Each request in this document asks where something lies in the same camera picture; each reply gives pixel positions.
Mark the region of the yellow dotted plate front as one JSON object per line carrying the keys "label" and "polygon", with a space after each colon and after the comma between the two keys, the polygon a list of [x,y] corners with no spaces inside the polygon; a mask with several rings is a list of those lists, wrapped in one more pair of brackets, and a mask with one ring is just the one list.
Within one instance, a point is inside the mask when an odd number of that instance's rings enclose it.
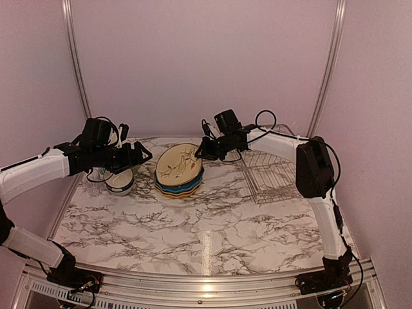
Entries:
{"label": "yellow dotted plate front", "polygon": [[168,193],[165,191],[160,190],[159,188],[156,188],[156,190],[162,195],[165,196],[166,198],[171,198],[171,199],[183,199],[183,198],[187,198],[192,196],[194,193],[196,193],[199,188],[195,188],[191,191],[187,191],[187,192],[182,192],[179,194],[172,194],[172,193]]}

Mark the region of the small white ribbed bowl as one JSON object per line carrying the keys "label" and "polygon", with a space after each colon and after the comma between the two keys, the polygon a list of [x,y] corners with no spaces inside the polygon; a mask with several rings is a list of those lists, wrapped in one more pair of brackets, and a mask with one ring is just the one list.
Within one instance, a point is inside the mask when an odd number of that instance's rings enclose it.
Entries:
{"label": "small white ribbed bowl", "polygon": [[133,184],[129,184],[125,187],[111,187],[106,184],[106,189],[115,196],[126,196],[128,195],[133,188]]}

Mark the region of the yellow dotted plate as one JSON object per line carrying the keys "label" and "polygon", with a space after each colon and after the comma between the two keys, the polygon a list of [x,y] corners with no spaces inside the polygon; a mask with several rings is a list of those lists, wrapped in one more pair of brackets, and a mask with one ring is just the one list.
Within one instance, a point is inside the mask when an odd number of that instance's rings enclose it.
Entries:
{"label": "yellow dotted plate", "polygon": [[191,191],[187,191],[187,192],[182,192],[179,194],[172,194],[172,193],[168,193],[165,191],[160,190],[159,188],[156,188],[156,190],[162,195],[165,196],[166,198],[171,198],[171,199],[183,199],[183,198],[187,198],[192,196],[194,193],[196,193],[199,188],[195,188]]}
{"label": "yellow dotted plate", "polygon": [[[159,187],[159,186],[157,186],[157,185],[155,185],[154,187],[155,187],[155,189],[156,189],[156,188],[159,188],[160,190],[165,191],[165,190],[163,190],[161,187]],[[192,188],[192,189],[190,189],[190,190],[184,190],[184,191],[182,191],[182,192],[191,191],[191,190],[193,190],[193,189],[195,189],[195,188],[200,188],[200,187],[201,187],[201,185],[199,184],[199,185],[197,185],[197,186],[193,187],[193,188]],[[172,194],[179,194],[179,193],[182,193],[182,192],[169,192],[169,191],[165,191],[165,192],[172,193]]]}

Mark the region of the light green mug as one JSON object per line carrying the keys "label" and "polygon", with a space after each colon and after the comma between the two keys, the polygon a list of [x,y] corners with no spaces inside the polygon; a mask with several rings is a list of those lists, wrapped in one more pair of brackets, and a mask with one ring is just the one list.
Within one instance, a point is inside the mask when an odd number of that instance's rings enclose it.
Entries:
{"label": "light green mug", "polygon": [[139,172],[139,169],[141,168],[141,164],[137,164],[131,167],[131,171],[133,173],[133,175],[136,175]]}

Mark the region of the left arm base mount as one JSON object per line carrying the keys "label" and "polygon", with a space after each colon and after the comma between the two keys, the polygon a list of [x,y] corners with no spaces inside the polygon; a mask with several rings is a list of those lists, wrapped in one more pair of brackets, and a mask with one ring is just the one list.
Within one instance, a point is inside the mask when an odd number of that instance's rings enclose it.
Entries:
{"label": "left arm base mount", "polygon": [[76,267],[75,257],[65,248],[61,247],[61,250],[63,258],[57,267],[50,267],[47,280],[58,285],[70,287],[75,292],[80,292],[81,288],[84,290],[86,284],[92,283],[87,288],[94,293],[98,293],[103,278],[102,273]]}

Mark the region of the cream painted small plate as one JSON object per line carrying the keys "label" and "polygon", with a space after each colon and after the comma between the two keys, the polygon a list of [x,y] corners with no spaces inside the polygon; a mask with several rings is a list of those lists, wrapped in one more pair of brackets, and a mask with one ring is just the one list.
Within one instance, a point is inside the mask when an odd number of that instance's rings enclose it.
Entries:
{"label": "cream painted small plate", "polygon": [[159,157],[155,176],[161,185],[176,187],[194,180],[201,172],[202,159],[195,156],[199,146],[190,143],[168,148]]}

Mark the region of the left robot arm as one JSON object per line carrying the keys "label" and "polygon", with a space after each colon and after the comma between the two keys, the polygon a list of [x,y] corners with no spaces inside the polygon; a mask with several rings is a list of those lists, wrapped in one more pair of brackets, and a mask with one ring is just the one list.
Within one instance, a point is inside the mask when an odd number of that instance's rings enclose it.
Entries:
{"label": "left robot arm", "polygon": [[[37,156],[1,169],[1,205],[50,181],[90,172],[95,168],[119,174],[152,159],[140,143],[127,142],[128,126],[107,117],[88,118],[82,133],[71,142],[49,147]],[[81,272],[64,247],[15,226],[1,211],[1,245],[24,258],[47,265],[50,275],[67,286],[77,286]]]}

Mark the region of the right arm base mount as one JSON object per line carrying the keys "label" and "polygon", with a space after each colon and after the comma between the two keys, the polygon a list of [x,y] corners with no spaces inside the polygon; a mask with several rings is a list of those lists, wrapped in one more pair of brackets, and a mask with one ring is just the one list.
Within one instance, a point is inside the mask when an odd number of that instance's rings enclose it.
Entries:
{"label": "right arm base mount", "polygon": [[353,283],[350,271],[352,251],[347,249],[338,259],[322,258],[323,269],[314,272],[299,274],[295,279],[295,285],[302,295],[323,292]]}

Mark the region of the white saucer dark rim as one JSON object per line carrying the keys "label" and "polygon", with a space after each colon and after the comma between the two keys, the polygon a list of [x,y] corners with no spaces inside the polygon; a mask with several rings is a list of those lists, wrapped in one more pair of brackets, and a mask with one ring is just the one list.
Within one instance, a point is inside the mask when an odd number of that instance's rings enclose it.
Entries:
{"label": "white saucer dark rim", "polygon": [[110,171],[105,171],[104,173],[104,183],[111,187],[125,187],[131,183],[134,184],[134,182],[134,175],[131,169],[118,174],[114,174]]}

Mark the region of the blue dotted plate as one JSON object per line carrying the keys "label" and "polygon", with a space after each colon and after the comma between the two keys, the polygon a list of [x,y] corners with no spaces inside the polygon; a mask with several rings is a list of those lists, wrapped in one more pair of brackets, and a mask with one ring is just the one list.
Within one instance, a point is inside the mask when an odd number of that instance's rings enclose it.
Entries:
{"label": "blue dotted plate", "polygon": [[199,174],[191,181],[185,183],[185,184],[181,184],[181,185],[175,185],[175,186],[166,186],[163,185],[159,182],[158,178],[156,175],[154,175],[154,183],[155,185],[161,187],[163,190],[165,191],[169,191],[169,192],[182,192],[184,190],[190,190],[193,187],[201,184],[201,181],[203,179],[203,174],[205,172],[205,169],[202,168],[199,172]]}

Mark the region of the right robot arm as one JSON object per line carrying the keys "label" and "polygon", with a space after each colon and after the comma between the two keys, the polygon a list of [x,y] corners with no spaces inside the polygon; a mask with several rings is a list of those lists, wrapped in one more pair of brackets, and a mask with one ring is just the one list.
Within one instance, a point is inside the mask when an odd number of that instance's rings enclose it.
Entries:
{"label": "right robot arm", "polygon": [[217,114],[215,122],[220,134],[212,132],[210,124],[202,120],[204,132],[195,153],[203,160],[224,160],[231,151],[261,151],[295,164],[295,186],[306,198],[315,214],[323,241],[324,270],[319,283],[333,288],[349,269],[353,254],[343,236],[343,218],[335,201],[335,186],[341,173],[334,171],[331,155],[334,149],[323,138],[306,138],[277,132],[274,126],[266,128],[254,122],[242,125],[234,111]]}

